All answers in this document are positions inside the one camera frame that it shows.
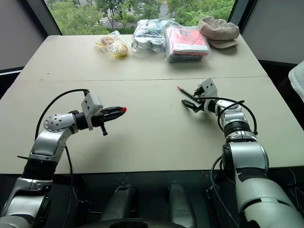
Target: packaged snack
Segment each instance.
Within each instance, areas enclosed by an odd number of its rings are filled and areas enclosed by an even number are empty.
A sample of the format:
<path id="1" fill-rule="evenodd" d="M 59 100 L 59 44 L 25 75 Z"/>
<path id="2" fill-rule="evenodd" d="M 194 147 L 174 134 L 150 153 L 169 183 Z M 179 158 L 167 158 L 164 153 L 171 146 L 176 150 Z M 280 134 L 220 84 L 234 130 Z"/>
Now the packaged snack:
<path id="1" fill-rule="evenodd" d="M 196 27 L 170 26 L 165 30 L 169 62 L 199 61 L 210 52 L 204 36 Z"/>
<path id="2" fill-rule="evenodd" d="M 111 32 L 96 42 L 104 52 L 108 52 L 114 57 L 123 57 L 128 55 L 128 45 L 120 35 L 119 31 Z"/>

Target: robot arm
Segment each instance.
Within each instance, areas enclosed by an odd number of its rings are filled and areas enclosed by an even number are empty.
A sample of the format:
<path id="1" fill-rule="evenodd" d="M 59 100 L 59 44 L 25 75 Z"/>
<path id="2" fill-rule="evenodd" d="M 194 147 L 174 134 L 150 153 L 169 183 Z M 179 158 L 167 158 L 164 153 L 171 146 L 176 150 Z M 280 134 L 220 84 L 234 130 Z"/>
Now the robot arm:
<path id="1" fill-rule="evenodd" d="M 21 177 L 2 210 L 0 228 L 41 227 L 47 218 L 51 198 L 47 195 L 52 177 L 69 136 L 79 130 L 100 126 L 107 135 L 104 123 L 126 112 L 126 108 L 103 108 L 100 99 L 87 93 L 81 103 L 83 112 L 55 114 L 44 122 L 44 129 L 36 138 Z"/>
<path id="2" fill-rule="evenodd" d="M 199 84 L 194 95 L 179 88 L 196 106 L 182 100 L 185 106 L 215 113 L 219 116 L 226 143 L 223 145 L 224 171 L 235 179 L 238 210 L 243 223 L 240 227 L 302 228 L 304 220 L 282 188 L 267 177 L 268 157 L 263 146 L 249 127 L 241 105 L 217 99 L 212 79 Z"/>

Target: black cable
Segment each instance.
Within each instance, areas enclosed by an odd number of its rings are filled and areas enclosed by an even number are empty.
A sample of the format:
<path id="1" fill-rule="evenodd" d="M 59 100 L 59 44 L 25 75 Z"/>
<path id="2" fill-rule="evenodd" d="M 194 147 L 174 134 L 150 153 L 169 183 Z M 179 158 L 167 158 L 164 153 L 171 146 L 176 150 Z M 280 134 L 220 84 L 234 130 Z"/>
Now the black cable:
<path id="1" fill-rule="evenodd" d="M 70 165 L 70 193 L 68 196 L 68 206 L 66 209 L 66 217 L 65 217 L 65 221 L 62 226 L 63 228 L 65 228 L 66 224 L 67 224 L 67 218 L 68 218 L 68 215 L 69 215 L 70 209 L 71 209 L 72 192 L 73 192 L 73 166 L 72 166 L 72 162 L 71 162 L 70 153 L 68 152 L 68 149 L 67 149 L 67 145 L 66 145 L 66 155 L 67 155 L 68 163 Z"/>
<path id="2" fill-rule="evenodd" d="M 235 105 L 241 105 L 241 104 L 243 104 L 245 101 L 243 100 L 243 101 L 238 101 L 238 102 L 235 102 L 235 103 L 233 103 L 232 105 L 229 105 L 229 106 L 227 106 L 226 108 L 224 108 L 222 111 L 220 111 L 219 112 L 219 114 L 218 114 L 218 126 L 219 126 L 219 128 L 222 130 L 222 131 L 224 131 L 224 129 L 223 129 L 223 127 L 220 125 L 220 117 L 222 116 L 222 114 L 224 113 L 224 111 L 226 111 L 227 109 L 229 109 L 229 108 L 231 108 L 231 107 L 233 107 L 233 106 L 235 106 Z"/>
<path id="3" fill-rule="evenodd" d="M 237 222 L 234 220 L 234 218 L 232 217 L 230 211 L 229 211 L 228 208 L 225 206 L 225 204 L 224 204 L 222 198 L 220 197 L 220 195 L 219 195 L 219 193 L 218 193 L 218 191 L 217 191 L 217 189 L 216 189 L 216 187 L 215 187 L 214 180 L 213 180 L 213 171 L 214 171 L 214 168 L 215 168 L 215 166 L 217 165 L 217 163 L 219 162 L 219 160 L 221 160 L 221 159 L 222 159 L 222 156 L 219 156 L 219 157 L 215 160 L 215 162 L 213 163 L 213 165 L 212 165 L 212 167 L 211 167 L 211 171 L 210 171 L 210 181 L 211 181 L 211 185 L 212 185 L 212 188 L 213 188 L 213 190 L 214 190 L 214 192 L 215 192 L 215 194 L 216 194 L 216 196 L 217 196 L 219 202 L 221 203 L 222 207 L 223 207 L 223 208 L 225 209 L 225 211 L 227 212 L 227 214 L 228 214 L 230 220 L 231 220 L 232 223 L 235 225 L 235 227 L 239 228 Z"/>
<path id="4" fill-rule="evenodd" d="M 231 100 L 231 99 L 228 99 L 228 98 L 223 98 L 223 97 L 200 97 L 200 98 L 196 98 L 196 99 L 216 99 L 216 100 L 224 100 L 224 101 L 230 101 L 230 102 L 237 102 L 235 100 Z M 252 111 L 244 104 L 239 104 L 240 106 L 242 106 L 243 108 L 245 108 L 249 114 L 251 115 L 252 117 L 252 120 L 253 120 L 253 125 L 254 125 L 254 130 L 253 130 L 253 133 L 255 135 L 257 135 L 257 120 L 256 120 L 256 117 L 255 115 L 252 113 Z"/>
<path id="5" fill-rule="evenodd" d="M 66 94 L 70 94 L 70 93 L 73 93 L 73 92 L 78 92 L 78 91 L 82 91 L 85 93 L 85 95 L 87 93 L 89 93 L 89 90 L 88 89 L 73 89 L 73 90 L 69 90 L 69 91 L 66 91 L 62 94 L 60 94 L 59 96 L 57 96 L 54 100 L 51 101 L 51 103 L 48 104 L 48 106 L 45 108 L 45 110 L 43 111 L 43 113 L 41 114 L 39 120 L 38 120 L 38 124 L 37 124 L 37 127 L 36 127 L 36 132 L 35 132 L 35 140 L 37 139 L 38 137 L 38 133 L 39 133 L 39 127 L 40 127 L 40 124 L 41 124 L 41 121 L 44 117 L 44 115 L 47 113 L 48 109 L 52 106 L 52 104 L 58 100 L 59 98 L 61 98 L 62 96 L 66 95 Z"/>
<path id="6" fill-rule="evenodd" d="M 69 91 L 66 91 L 66 92 L 58 95 L 54 100 L 51 101 L 51 103 L 48 104 L 48 106 L 45 108 L 45 110 L 43 111 L 43 113 L 41 114 L 41 116 L 38 120 L 38 123 L 37 123 L 37 126 L 36 126 L 36 132 L 35 132 L 35 140 L 38 137 L 39 127 L 40 127 L 41 121 L 42 121 L 44 115 L 47 113 L 48 109 L 52 106 L 52 104 L 55 103 L 56 100 L 58 100 L 59 98 L 63 97 L 66 94 L 70 94 L 70 93 L 73 93 L 73 92 L 79 92 L 79 91 L 84 92 L 85 96 L 90 92 L 88 89 L 69 90 Z M 67 209 L 66 209 L 65 221 L 64 221 L 64 224 L 62 226 L 63 228 L 65 228 L 66 224 L 67 224 L 67 218 L 68 218 L 68 215 L 70 213 L 71 201 L 72 201 L 72 192 L 73 192 L 73 166 L 72 166 L 70 154 L 69 154 L 68 149 L 67 149 L 67 145 L 66 145 L 66 155 L 67 155 L 68 163 L 69 163 L 69 166 L 70 166 L 70 193 L 69 193 L 69 197 L 68 197 L 68 206 L 67 206 Z"/>
<path id="7" fill-rule="evenodd" d="M 230 179 L 228 178 L 228 176 L 226 175 L 225 171 L 223 170 L 223 159 L 220 160 L 219 169 L 220 169 L 220 171 L 222 172 L 222 174 L 224 175 L 225 179 L 228 180 L 228 182 L 230 182 L 231 184 L 233 184 L 233 185 L 235 186 L 235 185 L 236 185 L 235 182 L 233 182 L 232 180 L 230 180 Z"/>

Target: road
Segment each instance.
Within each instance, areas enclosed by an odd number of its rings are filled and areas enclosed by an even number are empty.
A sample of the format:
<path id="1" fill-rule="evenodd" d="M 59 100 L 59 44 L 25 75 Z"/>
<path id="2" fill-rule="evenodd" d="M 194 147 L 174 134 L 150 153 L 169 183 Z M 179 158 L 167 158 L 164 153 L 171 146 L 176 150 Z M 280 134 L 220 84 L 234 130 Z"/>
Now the road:
<path id="1" fill-rule="evenodd" d="M 162 5 L 161 5 L 161 13 L 160 13 L 160 17 L 161 18 L 166 18 L 167 17 L 167 14 L 168 14 L 168 4 L 167 4 L 167 1 L 163 1 Z M 111 28 L 112 25 L 111 23 L 109 22 L 108 18 L 107 17 L 103 17 L 100 19 L 100 23 L 103 24 L 103 26 L 107 27 L 107 28 Z M 136 27 L 137 26 L 137 23 L 136 22 L 129 22 L 127 23 L 127 28 L 130 28 L 130 27 Z M 115 21 L 114 22 L 114 28 L 123 28 L 123 24 L 121 22 L 118 22 L 118 21 Z"/>

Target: hat brim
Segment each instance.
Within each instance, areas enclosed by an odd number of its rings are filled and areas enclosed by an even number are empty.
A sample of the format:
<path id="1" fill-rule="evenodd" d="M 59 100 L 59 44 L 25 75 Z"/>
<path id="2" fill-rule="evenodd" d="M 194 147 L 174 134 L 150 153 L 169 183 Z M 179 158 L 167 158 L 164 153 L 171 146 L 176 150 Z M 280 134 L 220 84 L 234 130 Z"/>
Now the hat brim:
<path id="1" fill-rule="evenodd" d="M 229 48 L 229 47 L 238 45 L 238 43 L 234 39 L 231 39 L 231 40 L 209 39 L 208 41 L 213 47 L 220 48 L 220 49 Z"/>

